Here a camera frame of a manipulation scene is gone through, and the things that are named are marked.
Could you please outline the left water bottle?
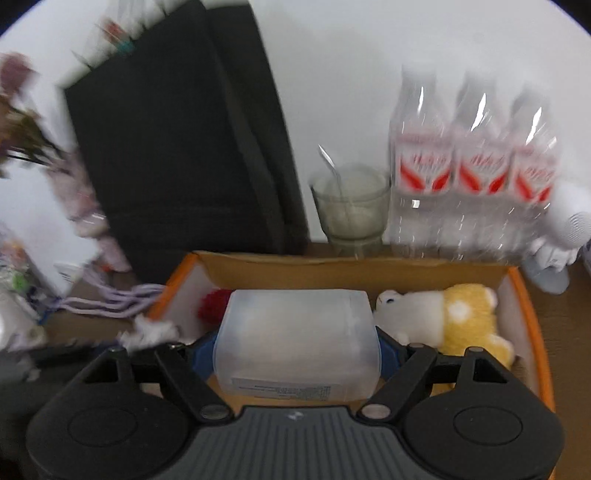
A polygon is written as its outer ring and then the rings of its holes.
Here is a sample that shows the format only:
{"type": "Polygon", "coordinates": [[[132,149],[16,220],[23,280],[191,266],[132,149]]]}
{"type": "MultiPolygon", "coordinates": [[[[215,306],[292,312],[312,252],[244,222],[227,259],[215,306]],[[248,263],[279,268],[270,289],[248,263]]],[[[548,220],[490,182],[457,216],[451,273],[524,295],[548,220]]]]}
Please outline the left water bottle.
{"type": "Polygon", "coordinates": [[[449,115],[434,70],[402,68],[390,122],[389,157],[394,252],[407,258],[434,258],[439,250],[441,206],[453,179],[449,115]]]}

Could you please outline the white tissue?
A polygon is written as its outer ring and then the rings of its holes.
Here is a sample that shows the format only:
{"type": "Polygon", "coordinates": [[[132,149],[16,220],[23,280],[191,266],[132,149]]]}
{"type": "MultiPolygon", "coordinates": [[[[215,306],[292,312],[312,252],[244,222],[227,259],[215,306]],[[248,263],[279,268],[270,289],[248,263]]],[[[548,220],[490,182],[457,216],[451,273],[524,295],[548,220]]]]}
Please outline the white tissue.
{"type": "Polygon", "coordinates": [[[117,343],[131,353],[176,342],[179,338],[179,330],[172,322],[155,321],[139,314],[133,320],[132,331],[118,333],[117,343]]]}

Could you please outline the red orange cardboard box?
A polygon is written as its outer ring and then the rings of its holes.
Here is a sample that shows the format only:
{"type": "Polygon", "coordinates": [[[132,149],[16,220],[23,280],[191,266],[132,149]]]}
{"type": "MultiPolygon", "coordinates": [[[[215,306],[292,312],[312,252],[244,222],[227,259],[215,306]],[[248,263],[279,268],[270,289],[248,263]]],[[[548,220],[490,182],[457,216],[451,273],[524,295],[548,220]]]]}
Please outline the red orange cardboard box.
{"type": "Polygon", "coordinates": [[[148,317],[171,321],[184,335],[197,338],[202,334],[198,303],[215,288],[349,289],[366,292],[374,300],[384,290],[443,290],[464,283],[479,283],[496,291],[500,332],[525,362],[524,382],[548,408],[554,408],[541,327],[523,277],[515,267],[393,257],[356,260],[194,252],[187,254],[173,272],[148,317]]]}

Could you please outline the white detergent jug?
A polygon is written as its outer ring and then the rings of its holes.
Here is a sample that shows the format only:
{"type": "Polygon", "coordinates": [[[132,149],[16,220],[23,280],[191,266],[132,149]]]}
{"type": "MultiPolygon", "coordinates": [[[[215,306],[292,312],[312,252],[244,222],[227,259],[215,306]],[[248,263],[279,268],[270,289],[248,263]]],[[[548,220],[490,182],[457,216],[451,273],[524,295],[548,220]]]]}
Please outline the white detergent jug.
{"type": "Polygon", "coordinates": [[[2,222],[1,234],[24,249],[37,273],[61,296],[71,290],[73,280],[64,277],[60,268],[79,272],[98,254],[95,242],[76,236],[66,220],[41,221],[16,229],[2,222]]]}

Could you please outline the right water bottle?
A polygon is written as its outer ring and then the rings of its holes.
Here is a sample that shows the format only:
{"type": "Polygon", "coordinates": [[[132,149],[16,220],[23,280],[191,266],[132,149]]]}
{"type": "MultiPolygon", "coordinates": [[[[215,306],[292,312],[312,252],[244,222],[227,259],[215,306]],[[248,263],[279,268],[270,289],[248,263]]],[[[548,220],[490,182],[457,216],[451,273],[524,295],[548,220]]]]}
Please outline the right water bottle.
{"type": "Polygon", "coordinates": [[[514,100],[505,131],[511,165],[509,258],[519,262],[536,236],[550,202],[559,167],[559,147],[548,97],[526,86],[514,100]]]}

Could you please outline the water bottle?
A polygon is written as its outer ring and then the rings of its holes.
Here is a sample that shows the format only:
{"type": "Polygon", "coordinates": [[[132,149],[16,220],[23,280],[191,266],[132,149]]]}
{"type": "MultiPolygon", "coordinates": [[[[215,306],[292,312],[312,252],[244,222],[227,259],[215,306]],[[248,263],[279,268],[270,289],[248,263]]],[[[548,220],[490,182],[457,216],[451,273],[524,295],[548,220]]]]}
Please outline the water bottle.
{"type": "Polygon", "coordinates": [[[434,258],[439,250],[441,206],[453,179],[449,115],[434,70],[402,68],[390,122],[389,157],[394,252],[407,258],[434,258]]]}
{"type": "Polygon", "coordinates": [[[504,190],[510,149],[495,80],[467,73],[452,122],[459,228],[458,254],[468,259],[501,260],[507,248],[504,190]]]}
{"type": "Polygon", "coordinates": [[[526,86],[514,100],[505,131],[511,165],[509,258],[519,262],[536,236],[550,202],[559,167],[559,147],[548,97],[526,86]]]}

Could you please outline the glass cup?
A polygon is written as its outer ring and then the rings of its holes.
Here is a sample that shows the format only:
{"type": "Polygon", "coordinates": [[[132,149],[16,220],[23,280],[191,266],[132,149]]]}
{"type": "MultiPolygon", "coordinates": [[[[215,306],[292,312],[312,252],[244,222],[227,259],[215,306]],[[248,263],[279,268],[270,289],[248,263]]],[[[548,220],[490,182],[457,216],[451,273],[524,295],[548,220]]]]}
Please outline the glass cup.
{"type": "Polygon", "coordinates": [[[388,173],[349,164],[335,174],[315,173],[308,185],[322,231],[335,253],[362,259],[381,250],[391,203],[388,173]]]}

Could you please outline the glass straw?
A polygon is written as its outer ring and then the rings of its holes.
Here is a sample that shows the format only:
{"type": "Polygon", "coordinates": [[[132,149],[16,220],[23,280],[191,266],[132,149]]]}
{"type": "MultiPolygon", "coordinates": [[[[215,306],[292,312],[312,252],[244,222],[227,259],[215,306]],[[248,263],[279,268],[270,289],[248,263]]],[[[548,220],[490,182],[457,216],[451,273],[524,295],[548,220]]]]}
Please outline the glass straw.
{"type": "Polygon", "coordinates": [[[322,161],[324,161],[325,166],[329,169],[329,172],[331,172],[335,179],[335,183],[337,184],[339,190],[339,197],[344,204],[346,216],[348,216],[348,220],[351,220],[351,202],[349,202],[349,197],[346,196],[341,174],[339,173],[338,168],[335,166],[335,162],[332,161],[332,157],[329,155],[327,150],[322,147],[322,145],[318,145],[318,153],[320,153],[322,161]]]}

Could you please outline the black paper bag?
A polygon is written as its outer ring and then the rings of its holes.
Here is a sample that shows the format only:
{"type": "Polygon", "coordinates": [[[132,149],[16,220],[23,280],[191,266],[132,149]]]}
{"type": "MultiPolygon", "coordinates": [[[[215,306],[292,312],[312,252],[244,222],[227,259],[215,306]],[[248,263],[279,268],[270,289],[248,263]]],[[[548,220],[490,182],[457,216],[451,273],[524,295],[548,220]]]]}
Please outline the black paper bag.
{"type": "Polygon", "coordinates": [[[162,283],[184,255],[298,255],[297,169],[252,6],[187,1],[73,81],[82,161],[135,275],[162,283]]]}

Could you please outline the yellow white plush toy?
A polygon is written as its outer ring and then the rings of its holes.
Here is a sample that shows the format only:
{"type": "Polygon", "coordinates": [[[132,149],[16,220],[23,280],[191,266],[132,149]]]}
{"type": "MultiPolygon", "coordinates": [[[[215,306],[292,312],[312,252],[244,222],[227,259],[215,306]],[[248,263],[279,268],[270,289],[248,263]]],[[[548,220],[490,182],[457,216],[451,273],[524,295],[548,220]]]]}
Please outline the yellow white plush toy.
{"type": "Polygon", "coordinates": [[[381,293],[377,327],[402,345],[425,344],[450,356],[482,347],[504,367],[515,360],[513,344],[499,334],[496,292],[482,284],[457,284],[445,290],[381,293]]]}

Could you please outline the middle water bottle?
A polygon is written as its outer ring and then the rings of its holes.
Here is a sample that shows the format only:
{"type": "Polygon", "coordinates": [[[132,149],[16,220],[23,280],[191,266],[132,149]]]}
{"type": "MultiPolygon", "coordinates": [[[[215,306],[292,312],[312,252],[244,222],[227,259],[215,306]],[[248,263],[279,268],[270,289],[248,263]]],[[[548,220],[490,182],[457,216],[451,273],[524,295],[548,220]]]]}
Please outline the middle water bottle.
{"type": "Polygon", "coordinates": [[[507,248],[504,190],[510,149],[495,80],[467,73],[452,122],[459,228],[458,254],[468,259],[501,260],[507,248]]]}

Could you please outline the red artificial rose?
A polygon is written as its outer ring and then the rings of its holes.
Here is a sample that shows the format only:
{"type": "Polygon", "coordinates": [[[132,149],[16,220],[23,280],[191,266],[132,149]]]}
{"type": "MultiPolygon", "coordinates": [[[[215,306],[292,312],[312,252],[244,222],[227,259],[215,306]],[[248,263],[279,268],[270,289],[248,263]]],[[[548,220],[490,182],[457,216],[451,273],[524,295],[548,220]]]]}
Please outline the red artificial rose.
{"type": "Polygon", "coordinates": [[[232,293],[232,290],[216,289],[201,299],[197,307],[197,318],[204,326],[215,328],[221,324],[232,293]]]}

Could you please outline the white astronaut speaker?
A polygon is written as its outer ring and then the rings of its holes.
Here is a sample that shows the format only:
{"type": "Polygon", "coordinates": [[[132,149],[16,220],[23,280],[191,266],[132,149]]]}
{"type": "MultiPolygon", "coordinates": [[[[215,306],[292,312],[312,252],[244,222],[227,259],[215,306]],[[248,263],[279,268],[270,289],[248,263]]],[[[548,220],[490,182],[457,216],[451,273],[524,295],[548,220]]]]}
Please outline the white astronaut speaker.
{"type": "Polygon", "coordinates": [[[521,270],[540,290],[563,294],[579,250],[590,240],[590,190],[570,180],[555,184],[539,230],[531,242],[521,270]]]}

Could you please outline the mottled purple vase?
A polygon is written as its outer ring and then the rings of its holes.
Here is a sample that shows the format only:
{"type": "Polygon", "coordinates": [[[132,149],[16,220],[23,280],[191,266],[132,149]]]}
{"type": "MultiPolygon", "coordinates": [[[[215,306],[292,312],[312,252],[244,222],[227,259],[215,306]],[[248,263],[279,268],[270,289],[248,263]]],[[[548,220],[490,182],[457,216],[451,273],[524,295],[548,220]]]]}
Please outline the mottled purple vase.
{"type": "Polygon", "coordinates": [[[99,258],[111,270],[118,273],[130,272],[131,266],[112,235],[79,150],[75,149],[66,152],[62,158],[55,158],[45,173],[75,234],[93,240],[99,250],[99,258]]]}

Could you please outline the translucent cotton swab box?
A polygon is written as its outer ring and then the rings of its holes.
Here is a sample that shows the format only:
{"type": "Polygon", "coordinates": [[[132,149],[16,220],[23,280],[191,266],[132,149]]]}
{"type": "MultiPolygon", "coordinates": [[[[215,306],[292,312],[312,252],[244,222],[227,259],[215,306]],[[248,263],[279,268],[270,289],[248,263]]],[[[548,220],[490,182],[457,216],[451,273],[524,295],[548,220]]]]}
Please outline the translucent cotton swab box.
{"type": "Polygon", "coordinates": [[[349,402],[375,392],[381,350],[366,292],[236,290],[213,349],[223,392],[349,402]]]}

